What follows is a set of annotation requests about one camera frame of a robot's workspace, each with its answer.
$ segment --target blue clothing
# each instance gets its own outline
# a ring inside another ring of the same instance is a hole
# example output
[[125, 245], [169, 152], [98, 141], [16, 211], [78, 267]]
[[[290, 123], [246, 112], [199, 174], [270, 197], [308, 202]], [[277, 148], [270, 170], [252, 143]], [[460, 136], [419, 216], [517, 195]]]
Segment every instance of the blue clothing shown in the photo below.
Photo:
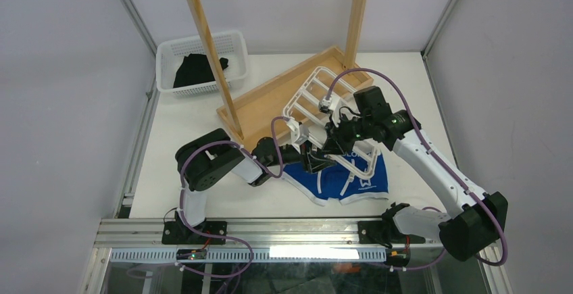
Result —
[[[364, 171], [368, 167], [366, 161], [354, 153], [344, 158], [360, 170]], [[376, 160], [374, 175], [370, 180], [354, 176], [340, 164], [317, 174], [305, 172], [302, 164], [289, 164], [284, 167], [284, 172], [284, 179], [317, 205], [325, 206], [329, 198], [338, 199], [343, 205], [363, 198], [388, 198], [388, 176], [381, 155]]]

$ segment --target wire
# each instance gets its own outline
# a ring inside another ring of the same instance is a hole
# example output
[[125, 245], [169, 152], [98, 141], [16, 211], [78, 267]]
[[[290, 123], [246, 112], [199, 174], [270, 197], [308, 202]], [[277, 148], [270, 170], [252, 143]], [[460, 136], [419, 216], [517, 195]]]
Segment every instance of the wire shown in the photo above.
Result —
[[342, 118], [341, 112], [342, 112], [342, 109], [343, 109], [343, 108], [348, 109], [348, 111], [350, 112], [350, 114], [353, 114], [354, 116], [362, 117], [359, 113], [354, 112], [350, 107], [348, 107], [348, 106], [342, 106], [342, 107], [339, 108], [339, 117], [340, 117], [340, 118]]
[[165, 218], [167, 217], [167, 214], [173, 212], [174, 210], [177, 210], [177, 207], [173, 207], [172, 209], [168, 210], [167, 213], [165, 213], [165, 215], [163, 215], [163, 224], [165, 224]]
[[442, 166], [442, 168], [444, 168], [444, 170], [446, 170], [448, 172], [448, 174], [482, 208], [482, 210], [484, 210], [485, 214], [491, 220], [491, 222], [493, 223], [493, 226], [495, 227], [495, 230], [497, 231], [497, 234], [499, 235], [499, 240], [501, 241], [501, 250], [503, 252], [501, 254], [501, 259], [498, 262], [490, 262], [488, 260], [481, 258], [478, 255], [475, 256], [476, 259], [483, 262], [484, 264], [487, 264], [490, 266], [501, 266], [501, 265], [503, 265], [507, 261], [507, 239], [505, 238], [505, 234], [503, 233], [503, 229], [501, 228], [501, 225], [499, 224], [499, 222], [497, 221], [497, 219], [495, 218], [495, 216], [493, 215], [491, 210], [479, 199], [479, 197], [476, 194], [474, 194], [474, 192], [472, 192], [470, 190], [469, 186], [453, 171], [453, 169], [450, 168], [444, 162], [444, 160], [442, 160], [442, 158], [436, 153], [436, 151], [431, 151], [432, 148], [428, 144], [428, 141], [426, 141], [426, 139], [422, 135], [420, 128], [418, 127], [417, 124], [414, 124], [414, 122], [416, 120], [414, 119], [414, 115], [412, 114], [412, 111], [410, 110], [410, 106], [408, 105], [408, 102], [406, 101], [404, 94], [400, 91], [398, 86], [389, 77], [385, 76], [384, 74], [382, 74], [376, 70], [372, 70], [372, 69], [366, 69], [366, 68], [348, 69], [348, 70], [340, 73], [336, 78], [334, 78], [332, 84], [328, 88], [328, 92], [326, 93], [325, 99], [326, 100], [330, 99], [330, 96], [332, 94], [332, 90], [334, 90], [334, 85], [338, 82], [338, 80], [340, 80], [344, 75], [346, 75], [348, 73], [356, 72], [356, 71], [369, 72], [369, 73], [375, 74], [375, 75], [383, 78], [384, 80], [386, 80], [396, 90], [396, 93], [398, 93], [398, 96], [400, 96], [400, 99], [402, 100], [402, 103], [404, 104], [404, 108], [406, 109], [406, 112], [408, 113], [408, 117], [413, 122], [412, 126], [414, 127], [414, 131], [416, 132], [416, 135], [418, 136], [418, 138], [419, 138], [420, 142], [422, 143], [422, 145], [424, 146], [424, 148], [426, 148], [427, 152], [440, 164], [440, 166]]
[[331, 159], [326, 159], [325, 157], [315, 157], [312, 152], [309, 152], [308, 155], [310, 155], [310, 157], [312, 157], [313, 159], [315, 159], [316, 161], [322, 161], [322, 162], [332, 162]]
[[195, 228], [193, 228], [189, 222], [187, 222], [187, 219], [185, 218], [185, 214], [183, 211], [183, 207], [184, 207], [184, 200], [185, 200], [185, 171], [187, 169], [187, 167], [189, 166], [189, 164], [191, 163], [191, 161], [199, 154], [202, 153], [203, 151], [205, 151], [206, 149], [209, 149], [210, 147], [214, 147], [216, 145], [230, 145], [232, 147], [235, 147], [239, 150], [241, 150], [241, 152], [243, 152], [243, 154], [245, 154], [245, 156], [247, 156], [249, 159], [253, 160], [264, 172], [268, 173], [270, 176], [274, 177], [274, 178], [280, 178], [282, 176], [282, 173], [284, 171], [284, 164], [282, 161], [282, 156], [280, 154], [280, 148], [278, 146], [278, 140], [276, 138], [276, 131], [274, 129], [274, 125], [276, 123], [277, 120], [285, 120], [285, 121], [289, 121], [288, 117], [284, 117], [284, 116], [277, 116], [275, 118], [272, 119], [271, 123], [270, 123], [270, 131], [272, 134], [272, 139], [274, 141], [274, 148], [276, 150], [276, 154], [278, 157], [278, 165], [280, 168], [280, 171], [278, 174], [274, 174], [272, 173], [266, 166], [264, 166], [263, 164], [261, 164], [260, 162], [258, 162], [256, 160], [256, 157], [254, 157], [253, 155], [251, 155], [242, 145], [239, 145], [236, 142], [233, 141], [216, 141], [216, 142], [211, 142], [208, 143], [200, 148], [198, 148], [197, 150], [195, 150], [188, 158], [187, 160], [185, 160], [185, 163], [183, 163], [182, 167], [181, 167], [181, 173], [180, 173], [180, 181], [181, 181], [181, 192], [179, 195], [179, 209], [178, 209], [178, 213], [179, 213], [179, 217], [181, 218], [181, 222], [183, 223], [183, 225], [185, 225], [189, 230], [191, 230], [191, 232], [195, 233], [196, 235], [201, 235], [202, 237], [207, 237], [207, 238], [213, 238], [213, 239], [226, 239], [226, 240], [231, 240], [231, 241], [235, 241], [235, 242], [239, 242], [244, 244], [245, 246], [247, 246], [247, 249], [249, 250], [249, 261], [238, 271], [236, 272], [231, 272], [231, 274], [229, 275], [218, 275], [218, 274], [210, 274], [210, 273], [206, 273], [206, 272], [202, 272], [200, 270], [196, 270], [193, 268], [189, 268], [183, 264], [180, 265], [180, 267], [184, 270], [188, 270], [189, 272], [193, 272], [195, 274], [199, 274], [201, 276], [210, 276], [210, 277], [214, 277], [214, 278], [233, 278], [235, 276], [240, 275], [241, 273], [243, 273], [244, 271], [246, 271], [248, 269], [248, 267], [253, 263], [253, 260], [255, 259], [255, 252], [253, 251], [253, 248], [251, 247], [251, 245], [246, 242], [245, 240], [236, 238], [236, 237], [229, 237], [226, 235], [211, 235], [208, 233], [204, 233], [201, 232], [199, 230], [196, 230]]
[[[438, 210], [437, 208], [431, 207], [431, 206], [426, 206], [426, 207], [422, 208], [422, 210], [424, 210], [424, 211], [425, 210], [432, 210], [432, 211], [436, 211], [436, 212], [441, 212], [441, 210]], [[409, 236], [406, 236], [406, 241], [407, 241], [406, 242], [407, 248], [409, 249]], [[446, 249], [442, 249], [442, 252], [440, 252], [440, 254], [436, 257], [436, 259], [434, 259], [434, 261], [432, 261], [431, 263], [421, 265], [421, 266], [406, 268], [405, 270], [422, 270], [422, 269], [432, 267], [433, 265], [439, 263], [444, 258], [445, 255], [446, 255]], [[393, 268], [393, 266], [388, 266], [386, 264], [378, 264], [376, 262], [370, 262], [368, 264], [373, 265], [373, 266], [384, 267], [384, 268]]]
[[[231, 272], [235, 272], [238, 269], [239, 265], [233, 265]], [[236, 291], [236, 288], [239, 285], [239, 282], [241, 281], [241, 274], [237, 275], [237, 282], [235, 284], [234, 289], [232, 290], [231, 294], [233, 294]], [[231, 282], [234, 280], [234, 278], [228, 278], [224, 281], [223, 285], [221, 285], [221, 287], [219, 287], [219, 289], [215, 292], [215, 294], [221, 294], [223, 293], [223, 290], [225, 290], [225, 293], [227, 293], [227, 289], [228, 286], [231, 284]]]
[[239, 275], [236, 277], [236, 283], [234, 284], [233, 290], [231, 291], [230, 294], [234, 294], [234, 292], [236, 291], [236, 289], [238, 289], [240, 282], [241, 282], [241, 274], [239, 274]]
[[205, 249], [205, 248], [209, 245], [209, 242], [211, 242], [211, 238], [208, 238], [208, 239], [207, 239], [207, 241], [205, 242], [205, 244], [203, 245], [203, 247], [201, 248], [201, 250]]
[[404, 247], [404, 251], [408, 252], [410, 249], [410, 236], [406, 235], [406, 246]]

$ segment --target black bracket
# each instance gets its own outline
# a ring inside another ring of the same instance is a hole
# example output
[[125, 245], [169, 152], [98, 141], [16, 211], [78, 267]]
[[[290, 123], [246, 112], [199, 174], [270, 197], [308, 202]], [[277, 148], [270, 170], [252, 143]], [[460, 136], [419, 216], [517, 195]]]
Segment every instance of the black bracket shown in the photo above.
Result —
[[[410, 235], [410, 244], [422, 244], [426, 239]], [[387, 221], [358, 221], [358, 241], [361, 245], [379, 244], [392, 248], [392, 244], [406, 243], [406, 236], [393, 232], [393, 226]]]
[[[212, 235], [227, 235], [227, 222], [204, 221], [194, 227], [196, 230]], [[196, 235], [189, 230], [175, 214], [175, 221], [165, 222], [161, 243], [164, 245], [203, 245], [211, 239], [211, 245], [224, 245], [225, 239], [215, 239]]]

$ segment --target metal strip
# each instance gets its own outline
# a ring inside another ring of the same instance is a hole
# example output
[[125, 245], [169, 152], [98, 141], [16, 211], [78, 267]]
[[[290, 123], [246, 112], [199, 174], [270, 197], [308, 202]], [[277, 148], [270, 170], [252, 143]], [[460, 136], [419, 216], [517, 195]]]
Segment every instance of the metal strip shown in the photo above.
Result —
[[118, 205], [114, 212], [115, 217], [118, 217], [124, 198], [127, 197], [128, 194], [135, 194], [137, 180], [139, 178], [139, 173], [141, 172], [141, 162], [143, 161], [143, 156], [145, 155], [145, 150], [147, 148], [147, 141], [149, 139], [149, 130], [151, 129], [151, 123], [153, 122], [153, 115], [155, 114], [157, 102], [159, 101], [159, 91], [155, 87], [155, 79], [153, 79], [153, 86], [151, 92], [148, 93], [148, 98], [149, 100], [143, 110], [143, 116], [133, 145], [129, 166], [124, 177], [122, 189], [123, 196], [118, 200]]
[[[491, 262], [497, 262], [501, 258], [501, 253], [497, 246], [489, 246], [480, 251], [480, 256]], [[507, 277], [505, 266], [494, 267], [486, 264], [480, 265], [491, 294], [513, 294], [514, 291]]]
[[[211, 274], [213, 272], [213, 264], [205, 265], [205, 273]], [[201, 294], [209, 294], [211, 291], [211, 276], [203, 277], [203, 286], [201, 288]]]
[[158, 294], [161, 293], [161, 289], [162, 284], [163, 284], [163, 277], [164, 277], [164, 273], [163, 272], [159, 272], [155, 275], [155, 277], [153, 277], [151, 279], [151, 288], [150, 288], [150, 293], [151, 294]]
[[[344, 247], [372, 247], [360, 245], [357, 222], [379, 218], [310, 218], [310, 219], [224, 219], [227, 235], [246, 240], [253, 247], [271, 245], [321, 244]], [[94, 247], [113, 248], [173, 248], [162, 245], [163, 220], [156, 219], [106, 219], [102, 220]], [[439, 248], [440, 243], [428, 242], [418, 247]], [[179, 248], [200, 248], [200, 245]], [[227, 241], [223, 248], [244, 248], [241, 243]]]
[[438, 275], [438, 268], [435, 265], [428, 268], [426, 273], [430, 279], [432, 284], [432, 293], [434, 294], [442, 294], [442, 284], [440, 283], [440, 276]]
[[434, 292], [434, 285], [432, 284], [432, 276], [427, 270], [423, 270], [424, 273], [424, 284], [426, 285], [426, 292], [428, 294], [436, 294]]
[[432, 87], [432, 92], [434, 93], [434, 99], [436, 99], [436, 104], [438, 105], [438, 112], [440, 113], [440, 119], [442, 120], [442, 125], [444, 126], [444, 130], [446, 132], [446, 138], [448, 140], [449, 148], [451, 149], [451, 154], [453, 155], [453, 162], [455, 163], [455, 166], [458, 167], [459, 165], [457, 164], [457, 158], [455, 155], [457, 151], [455, 150], [455, 147], [451, 142], [451, 137], [449, 136], [449, 128], [444, 116], [442, 102], [440, 101], [438, 91], [436, 90], [432, 74], [430, 74], [430, 68], [428, 67], [428, 60], [425, 57], [422, 57], [422, 61], [424, 62], [424, 68], [426, 69], [426, 74], [428, 75], [428, 79], [430, 81], [430, 87]]
[[111, 256], [111, 248], [94, 248], [91, 252], [88, 268], [84, 274], [80, 293], [100, 294]]
[[426, 59], [428, 57], [428, 54], [430, 54], [430, 52], [432, 51], [432, 48], [434, 47], [434, 43], [436, 42], [436, 39], [440, 35], [442, 28], [444, 27], [445, 23], [447, 22], [449, 16], [451, 15], [453, 8], [455, 7], [455, 5], [457, 4], [458, 1], [459, 0], [448, 0], [446, 8], [444, 9], [442, 14], [440, 15], [440, 19], [438, 20], [438, 23], [436, 24], [436, 26], [434, 27], [434, 30], [432, 31], [432, 34], [430, 35], [430, 39], [428, 39], [428, 42], [426, 42], [426, 45], [424, 46], [424, 48], [422, 50], [422, 57], [424, 59]]
[[149, 33], [147, 26], [145, 26], [145, 23], [143, 22], [141, 15], [137, 11], [137, 8], [135, 7], [133, 0], [120, 0], [120, 1], [124, 4], [124, 7], [129, 13], [131, 19], [133, 20], [133, 23], [135, 24], [137, 30], [139, 31], [139, 34], [145, 41], [145, 44], [147, 44], [147, 47], [149, 48], [151, 53], [155, 55], [155, 53], [157, 53], [157, 44], [153, 40], [153, 37], [151, 37], [151, 33]]
[[148, 271], [145, 273], [145, 276], [148, 277], [146, 279], [143, 280], [143, 288], [141, 289], [141, 294], [154, 294], [151, 291], [151, 283], [153, 282], [153, 279], [155, 278], [153, 275], [154, 272]]

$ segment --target wooden tray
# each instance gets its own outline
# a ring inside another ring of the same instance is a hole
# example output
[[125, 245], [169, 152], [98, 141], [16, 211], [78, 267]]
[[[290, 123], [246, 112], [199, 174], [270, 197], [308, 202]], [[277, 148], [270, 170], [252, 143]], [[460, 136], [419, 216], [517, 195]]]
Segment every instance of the wooden tray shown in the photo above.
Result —
[[[241, 122], [243, 136], [240, 137], [233, 128], [225, 106], [217, 109], [217, 114], [223, 121], [232, 138], [242, 143], [245, 148], [252, 151], [262, 137], [270, 137], [270, 122], [276, 116], [282, 115], [282, 109], [291, 100], [293, 95], [301, 87], [317, 66], [326, 66], [334, 73], [339, 74], [343, 69], [343, 52], [336, 46], [330, 47], [323, 52], [301, 62], [290, 70], [279, 74], [275, 78], [261, 84], [253, 90], [233, 100], [237, 117]], [[362, 89], [372, 84], [372, 77], [365, 72], [354, 72], [343, 77], [356, 89]], [[318, 113], [318, 108], [311, 103], [305, 105], [305, 109], [311, 113]], [[289, 134], [289, 129], [284, 122], [276, 123], [276, 133], [279, 139]]]

